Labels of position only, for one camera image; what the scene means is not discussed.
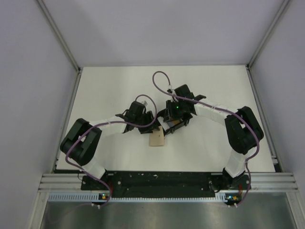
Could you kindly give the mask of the black card holder box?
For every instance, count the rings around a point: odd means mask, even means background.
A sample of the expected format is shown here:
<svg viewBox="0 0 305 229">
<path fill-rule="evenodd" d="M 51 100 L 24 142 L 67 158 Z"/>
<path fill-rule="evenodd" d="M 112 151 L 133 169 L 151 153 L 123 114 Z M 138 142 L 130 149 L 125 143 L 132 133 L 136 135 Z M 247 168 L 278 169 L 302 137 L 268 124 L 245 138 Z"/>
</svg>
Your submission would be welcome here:
<svg viewBox="0 0 305 229">
<path fill-rule="evenodd" d="M 193 118 L 191 114 L 185 113 L 182 115 L 182 118 L 178 120 L 165 121 L 165 113 L 166 109 L 163 109 L 157 114 L 157 120 L 163 128 L 164 135 L 173 134 L 178 129 L 187 126 L 190 120 Z"/>
</svg>

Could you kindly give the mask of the beige card stack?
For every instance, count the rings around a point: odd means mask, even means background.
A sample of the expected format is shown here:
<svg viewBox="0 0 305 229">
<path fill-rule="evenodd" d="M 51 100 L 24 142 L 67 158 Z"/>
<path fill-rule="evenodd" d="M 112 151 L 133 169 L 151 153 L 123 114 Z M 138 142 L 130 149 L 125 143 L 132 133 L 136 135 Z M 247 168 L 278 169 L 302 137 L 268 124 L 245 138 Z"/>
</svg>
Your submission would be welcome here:
<svg viewBox="0 0 305 229">
<path fill-rule="evenodd" d="M 153 130 L 149 135 L 149 146 L 157 147 L 165 145 L 165 137 L 162 126 L 159 126 L 157 130 Z"/>
</svg>

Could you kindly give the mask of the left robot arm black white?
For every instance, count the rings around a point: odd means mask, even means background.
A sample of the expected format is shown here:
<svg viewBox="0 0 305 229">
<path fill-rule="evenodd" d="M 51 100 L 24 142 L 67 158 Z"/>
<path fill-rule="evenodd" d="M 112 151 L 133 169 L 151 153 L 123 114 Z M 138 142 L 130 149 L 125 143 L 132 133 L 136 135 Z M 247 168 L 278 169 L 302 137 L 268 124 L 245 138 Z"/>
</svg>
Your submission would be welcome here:
<svg viewBox="0 0 305 229">
<path fill-rule="evenodd" d="M 124 134 L 134 128 L 151 133 L 154 121 L 152 111 L 146 110 L 144 102 L 134 101 L 125 112 L 109 119 L 94 122 L 77 119 L 63 139 L 60 150 L 74 161 L 69 162 L 70 165 L 89 173 L 93 176 L 91 183 L 97 189 L 103 189 L 108 184 L 108 178 L 104 175 L 106 169 L 97 159 L 96 149 L 100 139 Z"/>
</svg>

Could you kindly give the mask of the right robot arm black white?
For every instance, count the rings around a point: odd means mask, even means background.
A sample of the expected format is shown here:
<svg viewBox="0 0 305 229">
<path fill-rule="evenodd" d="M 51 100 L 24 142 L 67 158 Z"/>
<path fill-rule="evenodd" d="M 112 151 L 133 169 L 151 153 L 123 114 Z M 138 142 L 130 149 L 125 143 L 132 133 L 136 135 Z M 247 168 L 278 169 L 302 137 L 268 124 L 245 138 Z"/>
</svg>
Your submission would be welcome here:
<svg viewBox="0 0 305 229">
<path fill-rule="evenodd" d="M 222 182 L 226 188 L 235 188 L 248 170 L 248 161 L 258 154 L 259 142 L 264 137 L 252 109 L 248 106 L 230 109 L 206 99 L 203 95 L 194 96 L 185 84 L 174 90 L 169 85 L 164 93 L 172 97 L 168 101 L 170 116 L 192 113 L 225 127 L 231 152 L 223 169 Z"/>
</svg>

